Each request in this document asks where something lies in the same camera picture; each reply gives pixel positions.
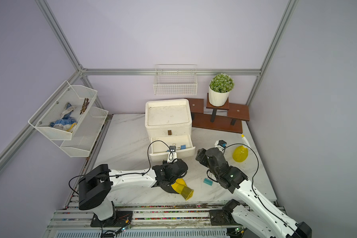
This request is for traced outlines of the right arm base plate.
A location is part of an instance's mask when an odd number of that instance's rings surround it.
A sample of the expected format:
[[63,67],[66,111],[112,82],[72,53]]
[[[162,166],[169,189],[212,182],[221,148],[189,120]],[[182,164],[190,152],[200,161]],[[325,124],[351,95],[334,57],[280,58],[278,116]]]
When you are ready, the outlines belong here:
[[225,225],[236,226],[237,224],[244,225],[241,219],[239,221],[236,221],[232,216],[232,212],[236,209],[237,206],[240,205],[242,207],[246,206],[245,203],[240,203],[235,199],[231,199],[221,209],[210,210],[209,215],[210,215],[211,225],[212,226],[225,226]]

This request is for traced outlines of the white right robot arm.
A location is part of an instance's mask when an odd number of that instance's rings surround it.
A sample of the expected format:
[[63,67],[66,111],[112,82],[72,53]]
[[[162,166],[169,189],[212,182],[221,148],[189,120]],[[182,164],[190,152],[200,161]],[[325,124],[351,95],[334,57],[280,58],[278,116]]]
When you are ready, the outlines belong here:
[[224,214],[260,238],[311,238],[312,229],[283,213],[253,185],[252,179],[239,168],[230,166],[218,148],[202,148],[196,156],[215,176],[218,184],[238,200],[230,200]]

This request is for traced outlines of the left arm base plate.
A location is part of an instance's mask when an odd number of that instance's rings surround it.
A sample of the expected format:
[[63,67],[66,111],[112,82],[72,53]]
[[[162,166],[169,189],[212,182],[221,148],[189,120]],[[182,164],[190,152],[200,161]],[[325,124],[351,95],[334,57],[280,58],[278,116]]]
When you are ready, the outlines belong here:
[[114,215],[104,221],[100,221],[98,216],[94,214],[90,227],[92,228],[108,228],[119,227],[123,228],[131,224],[133,217],[132,211],[115,211]]

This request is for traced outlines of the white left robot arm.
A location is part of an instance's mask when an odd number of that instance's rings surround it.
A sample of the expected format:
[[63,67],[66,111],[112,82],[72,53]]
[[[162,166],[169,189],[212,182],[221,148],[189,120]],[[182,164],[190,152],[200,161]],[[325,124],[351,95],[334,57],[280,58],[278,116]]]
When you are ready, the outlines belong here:
[[90,210],[100,221],[105,221],[115,215],[108,195],[121,189],[139,187],[159,187],[188,200],[194,191],[183,180],[187,171],[188,166],[181,159],[174,159],[172,163],[163,161],[147,170],[125,172],[111,170],[107,164],[101,164],[78,180],[78,209]]

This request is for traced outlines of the white plastic drawer cabinet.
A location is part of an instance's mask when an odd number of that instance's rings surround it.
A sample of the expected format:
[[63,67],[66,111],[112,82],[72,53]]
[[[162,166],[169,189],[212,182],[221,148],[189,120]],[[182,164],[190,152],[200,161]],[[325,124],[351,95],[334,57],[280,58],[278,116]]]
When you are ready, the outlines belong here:
[[[192,118],[187,99],[147,102],[145,127],[153,143],[150,153],[152,161],[166,160],[168,147],[172,145],[176,146],[179,159],[194,155],[195,146],[191,140]],[[180,150],[181,145],[186,145],[186,149]]]

